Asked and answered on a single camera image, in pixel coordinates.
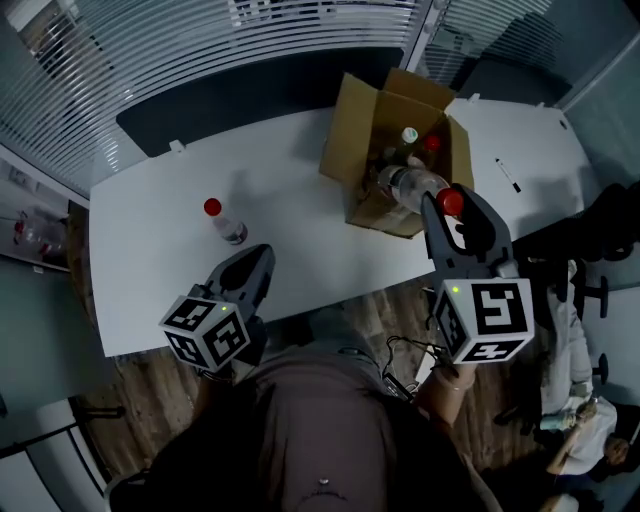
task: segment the brown shirt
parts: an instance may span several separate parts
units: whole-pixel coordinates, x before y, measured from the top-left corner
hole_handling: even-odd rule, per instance
[[[275,385],[265,433],[273,486],[283,511],[383,511],[393,441],[381,383],[344,356],[279,357],[263,365],[260,386]]]

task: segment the wooden floor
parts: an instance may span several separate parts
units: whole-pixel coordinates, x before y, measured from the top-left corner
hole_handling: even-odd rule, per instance
[[[418,278],[342,304],[353,326],[375,348],[381,364],[388,359],[385,342],[391,335],[437,342],[436,333],[425,329],[427,312],[421,288],[428,285],[427,278]],[[413,382],[422,355],[413,346],[397,345],[394,370],[403,384]],[[168,348],[116,357],[114,365],[113,385],[78,401],[87,407],[126,408],[123,419],[88,424],[108,471],[118,476],[148,467],[158,451],[188,426],[197,377]],[[493,417],[511,403],[510,366],[479,368],[455,427],[459,449],[471,456],[479,471],[503,467],[537,449],[531,437],[520,435],[520,423],[508,427],[493,423]]]

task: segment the white table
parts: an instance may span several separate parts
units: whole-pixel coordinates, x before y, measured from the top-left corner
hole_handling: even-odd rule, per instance
[[[465,100],[450,111],[469,131],[476,191],[514,239],[576,213],[583,197],[597,195],[584,151],[560,112]],[[91,273],[107,356],[166,345],[157,323],[176,297],[250,245],[269,243],[276,253],[259,310],[266,321],[433,271],[422,234],[402,240],[344,222],[340,186],[318,173],[330,120],[329,109],[237,128],[143,161],[92,189]],[[495,165],[496,156],[522,193]],[[248,226],[240,248],[215,233],[202,209],[209,197],[231,205]]]

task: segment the window blinds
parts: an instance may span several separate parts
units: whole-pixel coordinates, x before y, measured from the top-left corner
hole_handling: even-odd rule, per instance
[[[553,0],[449,0],[425,48],[423,73],[447,86],[469,58],[483,52],[526,66],[552,69],[561,35],[544,18]]]
[[[261,59],[404,48],[419,1],[0,3],[0,142],[88,197],[145,158],[115,122],[130,105]]]

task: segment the black marker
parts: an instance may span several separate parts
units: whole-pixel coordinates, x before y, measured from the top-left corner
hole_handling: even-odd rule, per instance
[[[518,192],[518,193],[522,192],[522,190],[520,189],[520,187],[516,183],[516,180],[513,179],[513,176],[511,175],[511,173],[507,170],[505,165],[502,163],[502,160],[500,160],[499,158],[496,158],[496,164],[498,164],[498,167],[500,168],[500,170],[504,173],[504,175],[507,177],[507,179],[511,182],[511,185],[516,190],[516,192]]]

